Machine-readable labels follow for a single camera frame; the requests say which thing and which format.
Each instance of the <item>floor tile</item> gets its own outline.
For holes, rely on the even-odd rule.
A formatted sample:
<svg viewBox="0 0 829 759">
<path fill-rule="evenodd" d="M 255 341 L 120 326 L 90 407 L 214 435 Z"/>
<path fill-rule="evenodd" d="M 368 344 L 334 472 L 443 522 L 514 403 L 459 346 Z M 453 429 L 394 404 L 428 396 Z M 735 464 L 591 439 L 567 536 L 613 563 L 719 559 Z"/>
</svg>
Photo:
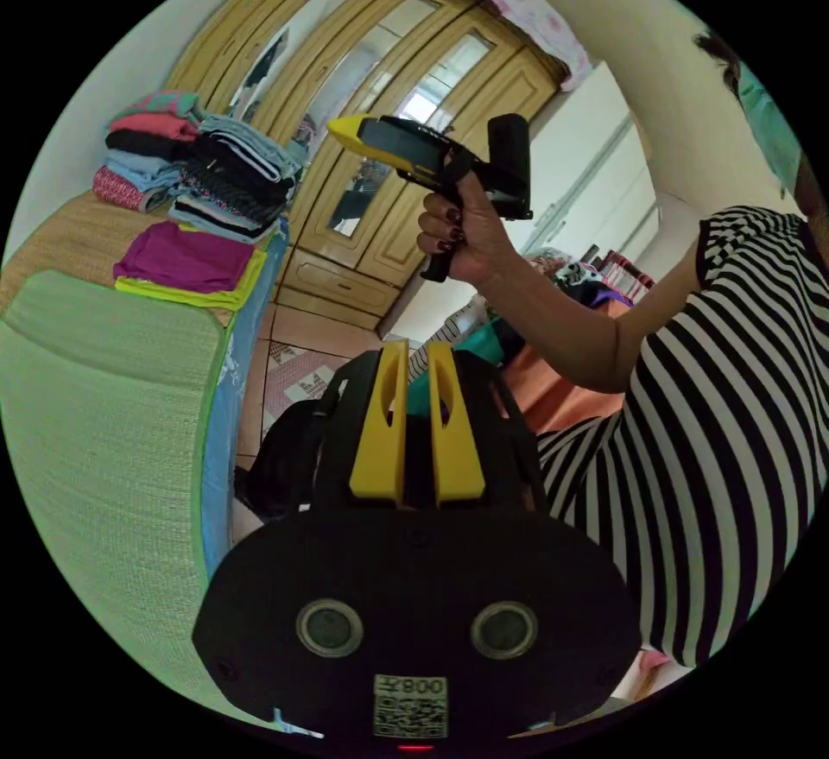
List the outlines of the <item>floor tile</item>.
<svg viewBox="0 0 829 759">
<path fill-rule="evenodd" d="M 276 305 L 270 337 L 275 342 L 347 359 L 365 351 L 378 351 L 383 345 L 373 331 L 282 305 Z"/>
<path fill-rule="evenodd" d="M 250 471 L 250 467 L 253 465 L 255 459 L 256 457 L 253 454 L 237 454 L 236 465 L 244 468 L 246 471 Z"/>
<path fill-rule="evenodd" d="M 239 422 L 237 454 L 256 456 L 262 441 L 262 404 L 265 396 L 265 375 L 268 370 L 270 342 L 259 340 L 253 346 L 253 357 L 244 391 L 242 417 Z"/>
<path fill-rule="evenodd" d="M 274 326 L 274 313 L 276 312 L 276 304 L 268 304 L 265 306 L 265 315 L 262 319 L 262 326 L 259 328 L 259 335 L 257 338 L 270 338 L 270 330 Z"/>
<path fill-rule="evenodd" d="M 262 413 L 262 435 L 295 402 L 319 399 L 337 368 L 348 359 L 307 350 L 283 342 L 271 342 Z"/>
</svg>

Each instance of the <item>blue sheet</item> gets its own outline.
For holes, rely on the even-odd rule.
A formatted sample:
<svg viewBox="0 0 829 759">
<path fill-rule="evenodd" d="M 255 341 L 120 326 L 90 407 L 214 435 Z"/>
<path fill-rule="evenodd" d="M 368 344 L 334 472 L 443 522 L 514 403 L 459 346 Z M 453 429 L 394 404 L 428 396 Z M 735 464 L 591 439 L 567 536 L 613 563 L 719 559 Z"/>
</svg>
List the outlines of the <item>blue sheet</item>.
<svg viewBox="0 0 829 759">
<path fill-rule="evenodd" d="M 276 274 L 288 248 L 288 220 L 280 218 L 279 231 L 268 244 L 268 260 L 244 307 L 231 322 L 225 362 L 219 373 L 210 420 L 207 424 L 201 484 L 201 536 L 207 577 L 231 548 L 231 501 L 236 440 L 244 388 L 256 336 L 274 288 Z"/>
</svg>

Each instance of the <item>label sticker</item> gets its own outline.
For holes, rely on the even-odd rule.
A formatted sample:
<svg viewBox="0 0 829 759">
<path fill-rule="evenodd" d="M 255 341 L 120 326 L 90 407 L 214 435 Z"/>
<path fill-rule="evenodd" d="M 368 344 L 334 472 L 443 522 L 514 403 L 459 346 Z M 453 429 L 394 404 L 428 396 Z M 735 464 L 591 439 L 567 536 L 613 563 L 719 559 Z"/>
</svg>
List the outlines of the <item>label sticker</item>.
<svg viewBox="0 0 829 759">
<path fill-rule="evenodd" d="M 445 678 L 374 677 L 375 736 L 445 739 L 448 709 Z"/>
</svg>

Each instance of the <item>bed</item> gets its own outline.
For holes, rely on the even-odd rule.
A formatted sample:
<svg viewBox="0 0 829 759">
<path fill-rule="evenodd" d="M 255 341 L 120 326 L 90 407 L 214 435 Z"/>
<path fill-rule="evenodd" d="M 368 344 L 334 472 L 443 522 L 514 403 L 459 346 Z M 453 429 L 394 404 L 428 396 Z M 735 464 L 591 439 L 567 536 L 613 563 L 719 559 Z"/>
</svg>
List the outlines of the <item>bed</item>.
<svg viewBox="0 0 829 759">
<path fill-rule="evenodd" d="M 92 616 L 162 684 L 262 726 L 227 702 L 190 635 L 231 547 L 245 379 L 287 221 L 257 245 L 266 263 L 234 313 L 113 288 L 113 263 L 166 213 L 84 193 L 10 258 L 0 415 L 28 512 Z"/>
</svg>

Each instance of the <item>mirror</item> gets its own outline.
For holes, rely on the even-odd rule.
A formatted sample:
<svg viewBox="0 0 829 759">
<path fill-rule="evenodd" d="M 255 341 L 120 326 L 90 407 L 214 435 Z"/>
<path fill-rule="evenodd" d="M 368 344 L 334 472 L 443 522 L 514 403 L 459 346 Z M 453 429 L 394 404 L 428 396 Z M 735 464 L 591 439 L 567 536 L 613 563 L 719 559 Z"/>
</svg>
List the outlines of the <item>mirror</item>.
<svg viewBox="0 0 829 759">
<path fill-rule="evenodd" d="M 247 76 L 233 95 L 225 114 L 249 123 L 280 71 L 309 34 L 346 0 L 311 0 L 271 36 Z"/>
<path fill-rule="evenodd" d="M 396 117 L 430 123 L 438 131 L 449 125 L 451 115 L 440 108 L 449 92 L 492 49 L 492 43 L 478 34 L 468 34 L 434 65 L 409 92 L 395 112 Z M 328 229 L 351 237 L 374 195 L 394 170 L 391 166 L 363 158 L 328 222 Z"/>
<path fill-rule="evenodd" d="M 328 134 L 327 124 L 345 108 L 351 95 L 371 74 L 377 63 L 391 49 L 439 8 L 431 0 L 405 0 L 393 8 L 337 64 L 322 84 L 306 115 L 290 141 L 292 155 L 301 158 L 305 168 L 311 165 Z M 379 78 L 374 92 L 379 93 L 391 80 Z"/>
</svg>

